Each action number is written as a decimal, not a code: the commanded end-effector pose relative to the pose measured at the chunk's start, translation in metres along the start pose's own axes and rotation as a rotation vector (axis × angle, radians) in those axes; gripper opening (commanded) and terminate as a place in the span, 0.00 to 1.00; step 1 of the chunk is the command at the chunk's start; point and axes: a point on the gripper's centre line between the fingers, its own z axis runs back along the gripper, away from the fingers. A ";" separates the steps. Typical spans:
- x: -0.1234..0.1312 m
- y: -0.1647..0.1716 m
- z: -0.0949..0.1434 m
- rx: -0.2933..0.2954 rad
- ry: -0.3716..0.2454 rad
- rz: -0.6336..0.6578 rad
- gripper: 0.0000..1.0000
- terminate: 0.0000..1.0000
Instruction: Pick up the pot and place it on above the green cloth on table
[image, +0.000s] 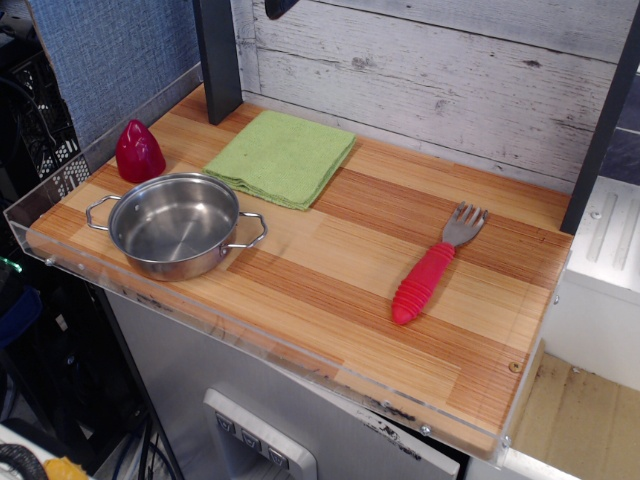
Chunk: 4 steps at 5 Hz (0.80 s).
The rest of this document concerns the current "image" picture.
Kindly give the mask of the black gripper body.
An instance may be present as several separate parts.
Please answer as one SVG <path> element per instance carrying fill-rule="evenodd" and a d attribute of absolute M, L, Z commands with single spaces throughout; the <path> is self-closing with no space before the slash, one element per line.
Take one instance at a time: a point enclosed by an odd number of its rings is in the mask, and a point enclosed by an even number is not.
<path fill-rule="evenodd" d="M 299 0 L 265 0 L 265 13 L 270 20 L 278 20 L 298 2 Z"/>

